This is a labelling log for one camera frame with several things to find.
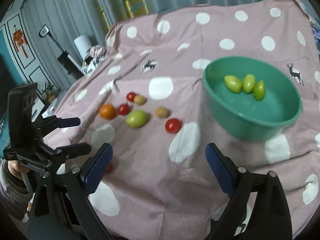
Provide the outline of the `grey sleeve forearm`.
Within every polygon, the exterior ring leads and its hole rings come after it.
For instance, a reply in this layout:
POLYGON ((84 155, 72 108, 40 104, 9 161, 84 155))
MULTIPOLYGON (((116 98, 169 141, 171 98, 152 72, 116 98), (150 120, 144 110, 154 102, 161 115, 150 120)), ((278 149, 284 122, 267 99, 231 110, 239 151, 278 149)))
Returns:
POLYGON ((1 159, 1 202, 7 213, 17 220, 24 220, 32 196, 24 181, 9 172, 8 161, 1 159))

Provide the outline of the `person's left hand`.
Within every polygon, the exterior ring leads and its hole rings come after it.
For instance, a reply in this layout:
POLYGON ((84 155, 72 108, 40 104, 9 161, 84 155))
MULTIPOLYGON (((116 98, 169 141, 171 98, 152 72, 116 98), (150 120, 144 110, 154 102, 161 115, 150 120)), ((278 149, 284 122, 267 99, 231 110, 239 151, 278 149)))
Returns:
POLYGON ((26 174, 29 172, 29 169, 22 166, 17 160, 8 161, 8 170, 14 177, 18 178, 19 180, 23 180, 22 174, 26 174))

